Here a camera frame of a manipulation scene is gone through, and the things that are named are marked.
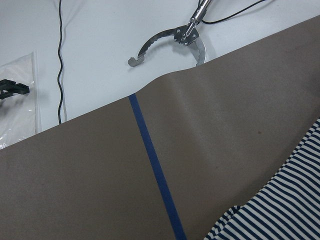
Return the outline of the black tool in plastic bag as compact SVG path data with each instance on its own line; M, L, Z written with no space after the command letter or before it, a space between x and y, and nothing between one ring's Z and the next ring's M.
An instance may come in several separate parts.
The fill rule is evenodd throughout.
M41 130L37 55L32 52L0 67L0 148Z

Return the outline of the navy white striped polo shirt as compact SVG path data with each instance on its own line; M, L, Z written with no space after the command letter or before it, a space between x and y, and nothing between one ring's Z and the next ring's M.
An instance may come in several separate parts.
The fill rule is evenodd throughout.
M320 121L244 205L229 208L206 240L318 240L320 238Z

